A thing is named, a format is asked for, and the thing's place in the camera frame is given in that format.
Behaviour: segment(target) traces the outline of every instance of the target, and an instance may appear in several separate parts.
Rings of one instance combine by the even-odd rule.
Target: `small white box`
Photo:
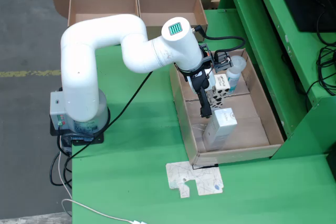
[[[212,87],[212,90],[206,92],[206,97],[208,98],[212,111],[222,108],[224,96],[230,90],[230,84],[226,74],[215,74],[215,80],[216,84]]]
[[[235,115],[231,108],[215,110],[203,134],[203,142],[207,151],[219,150],[223,147],[225,138],[237,126]]]

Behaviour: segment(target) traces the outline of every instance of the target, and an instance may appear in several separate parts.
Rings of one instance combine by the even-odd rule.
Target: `concrete floor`
[[[57,153],[49,96],[61,78],[34,71],[60,69],[67,21],[52,0],[0,0],[0,9],[0,219],[62,212],[67,193],[48,177]]]

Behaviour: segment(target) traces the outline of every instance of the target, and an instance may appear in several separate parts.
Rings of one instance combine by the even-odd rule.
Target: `box flap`
[[[68,18],[70,0],[52,0],[56,11],[64,18]]]

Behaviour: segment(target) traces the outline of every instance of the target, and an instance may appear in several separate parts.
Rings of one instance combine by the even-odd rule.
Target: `green led display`
[[[172,26],[169,27],[169,32],[170,32],[170,35],[174,35],[174,34],[177,34],[179,32],[182,31],[182,27],[181,27],[181,23],[178,22]]]

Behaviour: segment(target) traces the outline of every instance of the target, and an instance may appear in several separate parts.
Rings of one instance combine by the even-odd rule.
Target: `plastic bottle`
[[[239,77],[246,67],[246,60],[242,56],[232,56],[231,61],[233,66],[226,70],[227,80],[230,84],[230,90],[227,94],[232,94],[235,91]]]

